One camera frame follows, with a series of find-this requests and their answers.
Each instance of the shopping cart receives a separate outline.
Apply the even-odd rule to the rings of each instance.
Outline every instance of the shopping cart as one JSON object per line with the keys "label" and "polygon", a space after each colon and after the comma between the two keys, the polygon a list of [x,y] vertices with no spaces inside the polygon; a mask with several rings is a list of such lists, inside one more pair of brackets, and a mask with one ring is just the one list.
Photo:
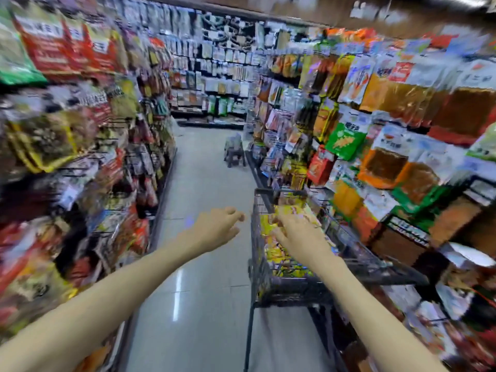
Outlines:
{"label": "shopping cart", "polygon": [[[283,276],[283,272],[300,269],[294,263],[270,264],[265,256],[265,239],[262,236],[260,215],[274,213],[274,205],[293,204],[295,197],[306,200],[305,191],[255,189],[251,214],[251,259],[248,275],[251,281],[251,306],[246,337],[245,372],[250,364],[251,333],[255,308],[270,306],[331,305],[332,294],[324,283],[311,272],[301,278]],[[394,259],[381,260],[368,250],[353,231],[331,218],[326,235],[336,244],[348,268],[367,285],[426,285],[428,279],[417,270]]]}

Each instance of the supermarket aisle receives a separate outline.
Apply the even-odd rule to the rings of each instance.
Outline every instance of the supermarket aisle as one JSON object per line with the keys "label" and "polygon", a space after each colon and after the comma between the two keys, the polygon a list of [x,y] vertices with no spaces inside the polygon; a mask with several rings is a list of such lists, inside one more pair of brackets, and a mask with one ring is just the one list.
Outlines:
{"label": "supermarket aisle", "polygon": [[[179,128],[178,156],[161,240],[201,211],[236,206],[250,214],[249,167],[227,168],[225,139],[235,131]],[[228,245],[191,261],[143,304],[126,372],[242,371],[250,305],[250,219]],[[306,308],[255,310],[251,372],[332,370]]]}

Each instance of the goods on shelf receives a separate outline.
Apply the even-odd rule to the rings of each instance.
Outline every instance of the goods on shelf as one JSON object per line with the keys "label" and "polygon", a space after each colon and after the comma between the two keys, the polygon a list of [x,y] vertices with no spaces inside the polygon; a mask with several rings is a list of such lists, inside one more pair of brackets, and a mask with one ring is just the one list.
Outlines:
{"label": "goods on shelf", "polygon": [[[149,247],[176,150],[172,55],[122,23],[129,0],[101,1],[2,0],[0,344]],[[121,336],[77,370],[111,366]]]}
{"label": "goods on shelf", "polygon": [[[404,303],[398,290],[408,286],[365,281],[385,285],[375,295],[388,296],[442,360],[487,371],[496,364],[494,63],[473,49],[426,50],[430,41],[329,37],[301,52],[271,51],[250,114],[249,162],[276,193],[306,193],[300,208],[345,260],[425,274],[430,288]],[[299,88],[284,71],[288,55],[299,56]],[[288,256],[266,240],[265,258]],[[302,271],[294,273],[313,278]],[[468,356],[473,345],[480,357]]]}

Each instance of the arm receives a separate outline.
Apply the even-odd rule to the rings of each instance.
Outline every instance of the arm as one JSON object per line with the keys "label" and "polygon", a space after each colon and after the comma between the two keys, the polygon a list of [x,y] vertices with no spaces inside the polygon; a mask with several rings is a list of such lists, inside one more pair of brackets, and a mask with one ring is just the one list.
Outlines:
{"label": "arm", "polygon": [[169,244],[102,279],[2,345],[2,371],[72,371],[176,269],[236,236],[235,224],[244,218],[235,208],[201,213]]}
{"label": "arm", "polygon": [[447,371],[439,359],[362,286],[344,260],[331,252],[320,229],[293,215],[280,216],[280,220],[286,235],[276,228],[274,234],[278,241],[331,290],[382,371]]}

